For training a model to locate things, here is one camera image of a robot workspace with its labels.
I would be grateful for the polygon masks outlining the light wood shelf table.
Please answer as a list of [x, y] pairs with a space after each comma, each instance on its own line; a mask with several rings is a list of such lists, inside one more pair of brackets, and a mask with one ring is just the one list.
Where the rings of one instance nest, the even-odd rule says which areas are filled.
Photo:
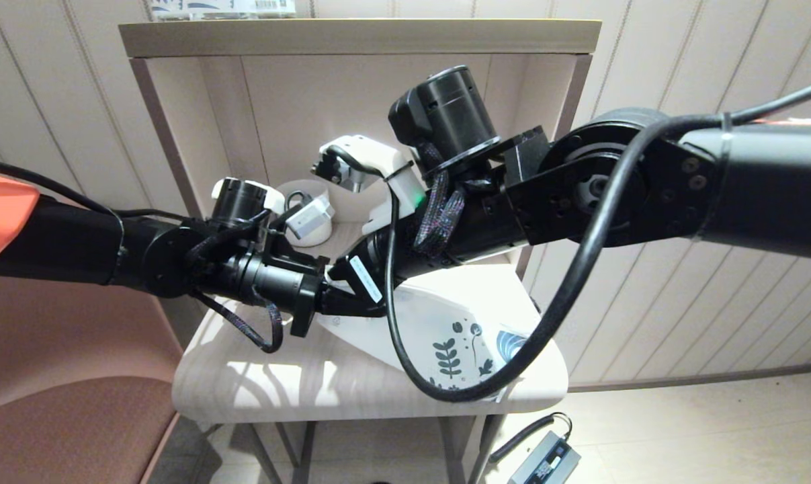
[[[214, 208], [227, 175], [279, 185], [308, 178], [325, 142], [364, 134], [393, 146], [390, 104], [429, 75], [469, 65], [502, 135], [542, 125], [568, 132], [601, 22], [596, 19], [216, 19], [119, 27], [139, 91], [192, 214]], [[401, 370], [358, 350], [364, 327], [317, 317], [308, 337], [264, 354], [206, 313], [181, 359], [173, 401], [188, 419], [274, 431], [310, 456], [316, 421], [436, 417], [451, 482], [476, 484], [510, 413], [543, 410], [567, 393], [550, 344], [500, 399], [448, 404]]]

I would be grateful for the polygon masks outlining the printed package with barcode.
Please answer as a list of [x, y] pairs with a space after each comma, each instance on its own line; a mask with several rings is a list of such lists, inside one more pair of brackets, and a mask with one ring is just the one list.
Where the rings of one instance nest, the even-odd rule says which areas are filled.
[[196, 19], [292, 19], [295, 0], [146, 0], [159, 22]]

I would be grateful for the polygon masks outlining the pinkish brown chair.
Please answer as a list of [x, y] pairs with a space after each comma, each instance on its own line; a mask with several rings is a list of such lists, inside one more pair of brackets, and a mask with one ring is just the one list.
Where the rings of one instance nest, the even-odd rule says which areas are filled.
[[159, 300], [0, 278], [0, 484], [144, 484], [178, 420]]

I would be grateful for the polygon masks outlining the white ribbed mug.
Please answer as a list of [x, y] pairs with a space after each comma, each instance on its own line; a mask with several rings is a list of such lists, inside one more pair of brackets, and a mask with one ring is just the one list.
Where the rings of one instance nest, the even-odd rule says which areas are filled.
[[328, 184], [310, 179], [298, 179], [276, 187], [286, 197], [286, 208], [309, 204], [308, 212], [298, 215], [300, 226], [295, 234], [286, 227], [286, 239], [292, 246], [309, 247], [323, 244], [331, 238], [335, 208]]

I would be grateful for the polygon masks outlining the white blue-patterned plastic bag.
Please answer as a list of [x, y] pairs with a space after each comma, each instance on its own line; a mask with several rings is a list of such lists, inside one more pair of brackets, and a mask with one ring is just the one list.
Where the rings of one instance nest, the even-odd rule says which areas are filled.
[[[527, 333], [495, 321], [475, 294], [443, 294], [442, 283], [411, 280], [393, 291], [402, 348], [415, 373], [440, 393], [468, 395], [516, 355]], [[392, 341], [387, 308], [379, 317], [321, 315], [325, 330], [375, 361], [404, 372]]]

